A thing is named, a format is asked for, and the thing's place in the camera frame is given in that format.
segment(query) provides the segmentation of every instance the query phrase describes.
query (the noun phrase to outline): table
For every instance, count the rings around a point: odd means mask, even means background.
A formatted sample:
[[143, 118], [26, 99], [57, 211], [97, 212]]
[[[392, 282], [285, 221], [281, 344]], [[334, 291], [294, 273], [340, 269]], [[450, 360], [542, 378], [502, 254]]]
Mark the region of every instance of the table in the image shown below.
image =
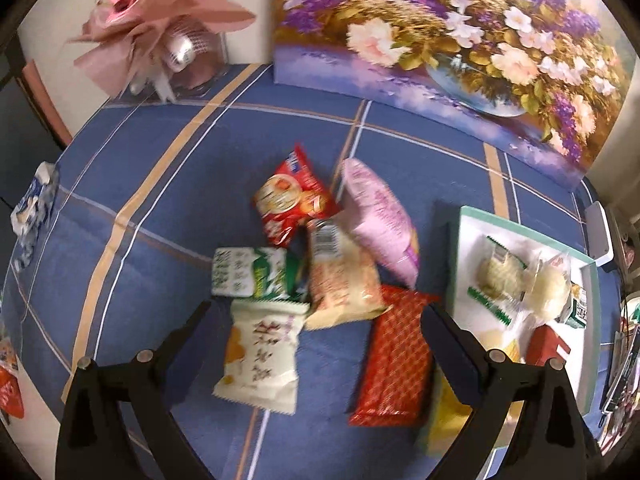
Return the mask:
[[[108, 102], [60, 157], [52, 221], [31, 265], [10, 270], [4, 285], [14, 346], [57, 418], [78, 356], [114, 364], [154, 348], [209, 296], [216, 247], [265, 244], [251, 196], [296, 142], [334, 192], [347, 156], [387, 181], [418, 232], [418, 290], [444, 293], [449, 221], [465, 204], [585, 250], [584, 208], [597, 199], [586, 180], [568, 192], [448, 126], [274, 85], [269, 66], [233, 66], [203, 98], [177, 105]], [[594, 432], [620, 312], [617, 276], [598, 272], [602, 350], [586, 416]], [[416, 430], [347, 426], [369, 329], [354, 322], [302, 333], [295, 416], [213, 397], [226, 343], [213, 341], [174, 417], [219, 480], [422, 480], [436, 459], [415, 448]], [[125, 418], [143, 466], [158, 478], [132, 414]], [[503, 455], [495, 453], [489, 473]]]

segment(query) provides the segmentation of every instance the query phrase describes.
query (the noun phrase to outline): metal screw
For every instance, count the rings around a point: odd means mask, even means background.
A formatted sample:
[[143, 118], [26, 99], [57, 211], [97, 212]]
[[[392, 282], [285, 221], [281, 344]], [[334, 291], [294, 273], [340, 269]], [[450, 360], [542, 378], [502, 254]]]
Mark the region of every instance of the metal screw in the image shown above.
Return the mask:
[[92, 363], [92, 359], [89, 356], [84, 356], [78, 359], [78, 368], [86, 370]]
[[489, 359], [495, 363], [503, 363], [507, 356], [504, 354], [502, 350], [493, 349], [489, 350]]
[[549, 359], [549, 366], [551, 366], [554, 370], [560, 371], [564, 368], [564, 363], [557, 357], [552, 357], [551, 359]]
[[148, 363], [154, 358], [154, 352], [152, 350], [141, 350], [136, 355], [136, 359], [140, 363]]

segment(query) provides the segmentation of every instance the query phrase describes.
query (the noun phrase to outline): canvas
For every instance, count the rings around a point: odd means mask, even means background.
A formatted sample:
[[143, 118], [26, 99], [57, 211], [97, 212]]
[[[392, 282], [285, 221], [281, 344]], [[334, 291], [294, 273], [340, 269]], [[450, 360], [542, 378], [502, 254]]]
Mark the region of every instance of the canvas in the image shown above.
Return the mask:
[[276, 0], [276, 82], [445, 123], [573, 189], [636, 54], [601, 0]]

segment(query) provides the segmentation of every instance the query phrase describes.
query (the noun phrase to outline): floral painting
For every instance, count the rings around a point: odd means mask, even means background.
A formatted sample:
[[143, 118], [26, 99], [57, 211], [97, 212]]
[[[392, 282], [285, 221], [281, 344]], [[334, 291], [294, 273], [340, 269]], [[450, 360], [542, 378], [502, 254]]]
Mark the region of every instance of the floral painting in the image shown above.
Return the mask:
[[575, 187], [636, 54], [600, 0], [276, 0], [276, 81], [448, 124]]

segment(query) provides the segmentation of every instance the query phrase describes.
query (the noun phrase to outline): red snack package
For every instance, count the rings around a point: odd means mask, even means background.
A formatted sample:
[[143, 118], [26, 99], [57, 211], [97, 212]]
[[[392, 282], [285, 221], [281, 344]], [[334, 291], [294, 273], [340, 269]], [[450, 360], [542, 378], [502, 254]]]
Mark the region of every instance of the red snack package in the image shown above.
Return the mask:
[[286, 160], [254, 197], [270, 243], [287, 247], [296, 227], [312, 218], [325, 219], [338, 206], [316, 179], [302, 148], [296, 144]]
[[2, 367], [0, 367], [0, 408], [15, 418], [24, 418], [18, 379]]
[[418, 422], [431, 368], [431, 351], [422, 338], [423, 308], [440, 298], [382, 285], [391, 309], [373, 322], [369, 356], [350, 426], [412, 426]]
[[571, 353], [569, 345], [550, 326], [539, 326], [531, 336], [525, 362], [528, 365], [544, 366], [552, 357], [557, 357], [565, 362], [566, 359], [558, 353], [559, 349], [564, 354]]

